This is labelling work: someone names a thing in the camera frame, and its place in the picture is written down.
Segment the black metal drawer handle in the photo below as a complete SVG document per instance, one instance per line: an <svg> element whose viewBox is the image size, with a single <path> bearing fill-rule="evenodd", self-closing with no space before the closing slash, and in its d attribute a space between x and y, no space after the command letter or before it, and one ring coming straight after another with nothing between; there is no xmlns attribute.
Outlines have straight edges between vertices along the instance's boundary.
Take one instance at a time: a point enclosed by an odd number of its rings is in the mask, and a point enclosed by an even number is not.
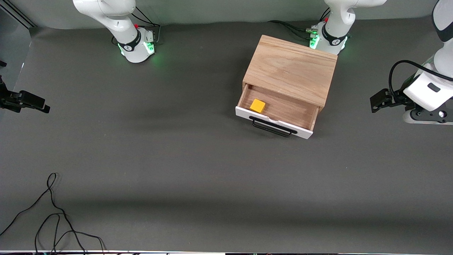
<svg viewBox="0 0 453 255"><path fill-rule="evenodd" d="M257 128L261 129L282 137L290 137L291 135L296 135L297 131L287 128L286 126L278 125L276 123L266 121L260 118L256 118L254 116L249 116L249 119L252 121L252 125Z"/></svg>

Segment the yellow cube block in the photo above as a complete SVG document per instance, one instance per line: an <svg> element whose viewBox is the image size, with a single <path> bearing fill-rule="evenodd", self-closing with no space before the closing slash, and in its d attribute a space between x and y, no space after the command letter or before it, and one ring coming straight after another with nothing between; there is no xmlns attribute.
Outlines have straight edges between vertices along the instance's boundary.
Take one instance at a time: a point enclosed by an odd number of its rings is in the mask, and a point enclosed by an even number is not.
<svg viewBox="0 0 453 255"><path fill-rule="evenodd" d="M255 98L249 106L249 109L256 113L262 113L265 110L265 107L266 103L264 101Z"/></svg>

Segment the dark grey table cloth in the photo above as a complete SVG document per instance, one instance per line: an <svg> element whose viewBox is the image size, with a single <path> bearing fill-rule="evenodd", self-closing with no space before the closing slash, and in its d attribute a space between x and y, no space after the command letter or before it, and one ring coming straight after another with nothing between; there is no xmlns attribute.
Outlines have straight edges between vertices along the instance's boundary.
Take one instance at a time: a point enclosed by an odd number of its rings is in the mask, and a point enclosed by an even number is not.
<svg viewBox="0 0 453 255"><path fill-rule="evenodd" d="M105 29L32 30L16 90L49 114L3 112L0 232L58 173L73 227L112 250L453 254L453 126L372 114L398 60L441 47L431 19L359 20L310 139L235 115L271 23L169 25L127 62Z"/></svg>

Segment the black metal rail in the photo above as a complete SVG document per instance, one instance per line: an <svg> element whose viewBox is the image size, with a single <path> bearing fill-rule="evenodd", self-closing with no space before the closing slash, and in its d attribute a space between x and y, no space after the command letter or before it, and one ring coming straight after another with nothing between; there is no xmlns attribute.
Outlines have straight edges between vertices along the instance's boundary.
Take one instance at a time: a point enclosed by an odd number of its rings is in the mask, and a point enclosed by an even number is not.
<svg viewBox="0 0 453 255"><path fill-rule="evenodd" d="M12 2L9 0L3 0L3 2L2 6L5 10L7 10L8 14L15 18L16 21L21 23L24 27L28 29L37 27L37 25Z"/></svg>

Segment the white-fronted wooden drawer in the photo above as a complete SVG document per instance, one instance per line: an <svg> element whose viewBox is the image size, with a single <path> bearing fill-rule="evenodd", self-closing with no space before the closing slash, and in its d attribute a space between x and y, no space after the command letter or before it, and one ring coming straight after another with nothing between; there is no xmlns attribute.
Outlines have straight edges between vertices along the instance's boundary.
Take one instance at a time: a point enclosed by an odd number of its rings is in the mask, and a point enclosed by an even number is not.
<svg viewBox="0 0 453 255"><path fill-rule="evenodd" d="M249 109L255 98L266 103L262 113ZM249 121L251 121L249 116L254 116L296 130L297 134L293 136L309 139L313 135L320 108L268 89L246 84L235 111L236 116Z"/></svg>

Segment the wooden drawer cabinet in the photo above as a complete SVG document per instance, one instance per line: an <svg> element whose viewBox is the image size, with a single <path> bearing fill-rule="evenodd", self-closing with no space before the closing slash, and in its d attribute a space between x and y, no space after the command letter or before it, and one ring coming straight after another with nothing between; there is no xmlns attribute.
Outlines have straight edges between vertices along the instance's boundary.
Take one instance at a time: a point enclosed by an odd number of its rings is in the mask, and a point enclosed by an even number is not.
<svg viewBox="0 0 453 255"><path fill-rule="evenodd" d="M338 57L294 42L262 35L242 83L323 109Z"/></svg>

